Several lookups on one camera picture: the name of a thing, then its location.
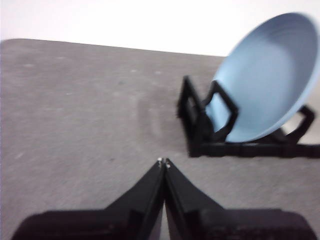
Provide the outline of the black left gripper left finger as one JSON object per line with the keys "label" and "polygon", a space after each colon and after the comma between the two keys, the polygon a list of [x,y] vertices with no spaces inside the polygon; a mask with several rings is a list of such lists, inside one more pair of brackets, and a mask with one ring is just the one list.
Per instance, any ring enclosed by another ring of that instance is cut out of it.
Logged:
{"label": "black left gripper left finger", "polygon": [[106,208],[51,210],[25,218],[14,240],[154,240],[164,204],[162,158]]}

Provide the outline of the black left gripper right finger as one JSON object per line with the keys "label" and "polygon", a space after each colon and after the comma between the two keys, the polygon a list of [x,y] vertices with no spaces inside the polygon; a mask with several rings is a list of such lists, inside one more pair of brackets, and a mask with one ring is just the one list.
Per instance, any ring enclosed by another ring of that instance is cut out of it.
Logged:
{"label": "black left gripper right finger", "polygon": [[165,207],[173,240],[314,240],[300,214],[279,208],[224,208],[166,158]]}

